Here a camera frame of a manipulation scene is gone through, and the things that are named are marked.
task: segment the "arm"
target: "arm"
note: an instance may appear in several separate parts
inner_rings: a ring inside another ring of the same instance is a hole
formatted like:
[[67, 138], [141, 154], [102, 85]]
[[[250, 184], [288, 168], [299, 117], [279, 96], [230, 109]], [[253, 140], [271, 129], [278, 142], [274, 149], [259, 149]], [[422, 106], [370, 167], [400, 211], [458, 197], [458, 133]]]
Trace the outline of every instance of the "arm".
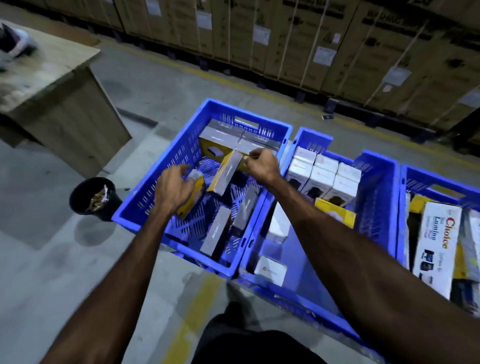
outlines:
[[354, 330], [392, 363], [473, 363], [480, 321], [404, 269], [369, 238], [318, 210], [266, 149], [245, 162], [281, 204], [318, 277]]
[[155, 207], [128, 248], [73, 314], [41, 364], [120, 363], [137, 325], [168, 221], [193, 192], [188, 166], [173, 166], [157, 180]]

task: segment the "forearm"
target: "forearm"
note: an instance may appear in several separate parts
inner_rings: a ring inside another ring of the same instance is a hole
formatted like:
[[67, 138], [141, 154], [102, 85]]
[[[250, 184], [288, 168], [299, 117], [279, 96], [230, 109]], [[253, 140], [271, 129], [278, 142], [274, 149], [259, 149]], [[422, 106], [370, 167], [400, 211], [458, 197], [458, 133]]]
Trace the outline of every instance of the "forearm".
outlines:
[[170, 219], [153, 209], [118, 262], [73, 314], [42, 363], [120, 363]]
[[[449, 363], [461, 362], [461, 357], [467, 360], [472, 351], [478, 354], [475, 340], [480, 339], [480, 327], [473, 318], [370, 239], [315, 208], [280, 177], [267, 188], [282, 205], [305, 254], [342, 314], [390, 361], [412, 362], [416, 358], [418, 362]], [[452, 332], [457, 335], [457, 350], [442, 352], [440, 338], [446, 339], [448, 347]]]

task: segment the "wooden table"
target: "wooden table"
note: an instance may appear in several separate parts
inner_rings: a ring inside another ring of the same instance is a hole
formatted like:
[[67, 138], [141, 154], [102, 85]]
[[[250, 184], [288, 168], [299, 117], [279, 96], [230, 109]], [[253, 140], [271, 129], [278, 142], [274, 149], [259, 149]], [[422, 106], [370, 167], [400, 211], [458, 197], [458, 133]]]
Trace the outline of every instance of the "wooden table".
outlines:
[[92, 74], [99, 49], [24, 26], [38, 44], [0, 73], [0, 138], [37, 140], [84, 177], [97, 175], [131, 136]]

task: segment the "yellow floor line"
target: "yellow floor line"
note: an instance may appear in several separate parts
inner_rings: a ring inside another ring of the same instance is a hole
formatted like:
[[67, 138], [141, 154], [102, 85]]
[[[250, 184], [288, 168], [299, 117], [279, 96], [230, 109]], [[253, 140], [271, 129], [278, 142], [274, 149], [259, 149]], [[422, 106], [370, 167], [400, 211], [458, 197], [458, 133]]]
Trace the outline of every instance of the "yellow floor line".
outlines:
[[223, 281], [222, 278], [213, 274], [207, 275], [197, 295], [190, 303], [162, 364], [183, 364], [190, 357], [191, 337], [200, 337]]
[[[121, 48], [122, 50], [124, 50], [126, 52], [145, 57], [145, 58], [147, 58], [151, 61], [167, 64], [169, 66], [178, 68], [182, 71], [193, 73], [193, 74], [198, 75], [198, 76], [203, 77], [203, 78], [208, 78], [208, 79], [211, 79], [211, 80], [215, 80], [215, 81], [220, 82], [224, 85], [228, 85], [228, 86], [240, 89], [242, 91], [245, 91], [245, 92], [248, 92], [248, 93], [251, 93], [251, 94], [259, 95], [261, 97], [264, 97], [266, 99], [269, 99], [269, 100], [272, 100], [272, 101], [275, 101], [275, 102], [278, 102], [278, 103], [281, 103], [281, 104], [284, 104], [284, 105], [289, 105], [290, 107], [295, 108], [295, 109], [299, 109], [301, 111], [306, 111], [306, 112], [308, 112], [312, 115], [317, 116], [320, 120], [321, 120], [321, 117], [326, 114], [326, 113], [324, 113], [320, 110], [315, 109], [313, 106], [299, 104], [299, 103], [294, 102], [292, 100], [288, 100], [288, 99], [285, 99], [285, 98], [277, 96], [277, 95], [272, 95], [272, 94], [270, 94], [266, 91], [263, 91], [262, 89], [259, 89], [257, 87], [242, 85], [238, 82], [228, 80], [224, 77], [202, 71], [199, 68], [189, 67], [189, 66], [184, 65], [184, 64], [182, 64], [178, 61], [172, 61], [170, 59], [166, 59], [166, 58], [162, 57], [161, 55], [158, 55], [158, 54], [150, 52], [150, 51], [136, 49], [136, 48], [124, 45], [124, 44], [119, 44], [119, 43], [117, 43], [113, 40], [106, 39], [104, 37], [102, 38], [102, 42], [108, 43], [109, 45], [114, 45], [118, 48]], [[404, 140], [404, 139], [399, 138], [397, 136], [383, 133], [380, 130], [372, 129], [372, 128], [366, 127], [364, 125], [359, 125], [359, 124], [357, 124], [353, 121], [345, 120], [345, 119], [341, 118], [341, 116], [338, 115], [338, 114], [335, 114], [334, 120], [336, 122], [339, 122], [339, 123], [347, 126], [348, 128], [361, 131], [362, 133], [369, 133], [369, 134], [374, 135], [376, 137], [385, 139], [389, 142], [399, 143], [399, 144], [402, 144], [402, 145], [407, 146], [409, 148], [416, 149], [416, 150], [418, 150], [422, 153], [429, 153], [429, 154], [435, 155], [437, 157], [442, 157], [442, 158], [448, 159], [448, 160], [450, 160], [450, 161], [452, 161], [456, 164], [461, 164], [466, 168], [480, 171], [480, 165], [479, 164], [472, 163], [472, 162], [469, 162], [467, 160], [463, 160], [461, 158], [457, 158], [455, 156], [452, 156], [452, 155], [444, 152], [438, 146], [429, 147], [429, 146], [420, 145], [420, 144], [417, 144], [417, 143], [414, 143], [414, 142], [411, 142], [411, 141], [407, 141], [407, 140]]]

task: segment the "blue plastic crate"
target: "blue plastic crate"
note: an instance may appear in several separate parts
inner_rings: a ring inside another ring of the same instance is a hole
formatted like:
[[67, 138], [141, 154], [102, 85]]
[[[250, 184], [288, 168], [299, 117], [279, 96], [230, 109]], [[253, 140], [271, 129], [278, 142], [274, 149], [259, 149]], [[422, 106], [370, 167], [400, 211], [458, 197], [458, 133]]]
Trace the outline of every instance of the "blue plastic crate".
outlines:
[[445, 204], [459, 205], [480, 211], [480, 189], [406, 164], [400, 168], [400, 178], [396, 259], [405, 266], [407, 192], [420, 194]]
[[[347, 205], [347, 209], [357, 214], [355, 230], [369, 236], [395, 256], [400, 165], [393, 159], [366, 150], [355, 160], [345, 158], [327, 150], [332, 140], [328, 135], [300, 128], [282, 163], [282, 175], [285, 175], [298, 146], [362, 170], [357, 198]], [[361, 342], [318, 279], [293, 228], [282, 244], [265, 238], [273, 203], [273, 195], [268, 194], [240, 263], [240, 280], [292, 313]], [[253, 274], [259, 255], [268, 256], [287, 266], [282, 287]]]
[[[277, 154], [279, 159], [293, 129], [289, 124], [265, 118], [218, 100], [205, 100], [171, 142], [167, 150], [153, 164], [138, 185], [132, 189], [113, 215], [113, 221], [131, 232], [137, 233], [153, 207], [157, 178], [164, 169], [174, 164], [185, 163], [193, 168], [198, 168], [205, 175], [205, 183], [210, 184], [220, 163], [202, 156], [198, 136], [211, 119], [227, 122], [249, 132], [281, 142]], [[225, 278], [231, 278], [237, 272], [238, 264], [245, 250], [245, 241], [252, 232], [253, 225], [265, 200], [267, 191], [264, 188], [252, 212], [244, 235], [241, 238], [229, 236], [218, 261], [199, 251], [220, 206], [230, 208], [232, 219], [234, 219], [250, 185], [257, 185], [252, 177], [244, 173], [236, 173], [228, 189], [230, 193], [225, 192], [222, 197], [206, 194], [185, 220], [173, 217], [165, 229], [162, 242], [195, 259], [200, 265], [210, 267], [217, 274]]]

